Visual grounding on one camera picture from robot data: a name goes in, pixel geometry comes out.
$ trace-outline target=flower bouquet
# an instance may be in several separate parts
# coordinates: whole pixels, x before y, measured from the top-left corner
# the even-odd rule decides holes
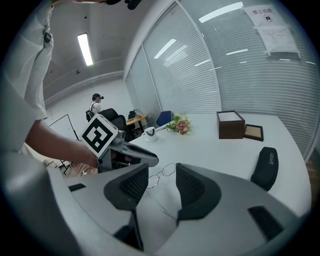
[[[189,134],[191,121],[185,114],[175,114],[173,121],[166,125],[166,129],[178,132],[181,135]]]

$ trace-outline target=hand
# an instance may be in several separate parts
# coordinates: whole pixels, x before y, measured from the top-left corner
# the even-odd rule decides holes
[[[80,142],[78,144],[78,150],[80,151],[79,155],[81,156],[81,158],[79,159],[79,161],[81,163],[87,164],[88,166],[91,166],[93,168],[98,168],[98,159],[96,155],[92,153],[83,142]]]

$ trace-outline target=wooden box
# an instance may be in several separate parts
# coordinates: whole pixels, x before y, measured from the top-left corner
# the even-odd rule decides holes
[[[236,111],[216,113],[219,139],[243,139],[246,121]]]

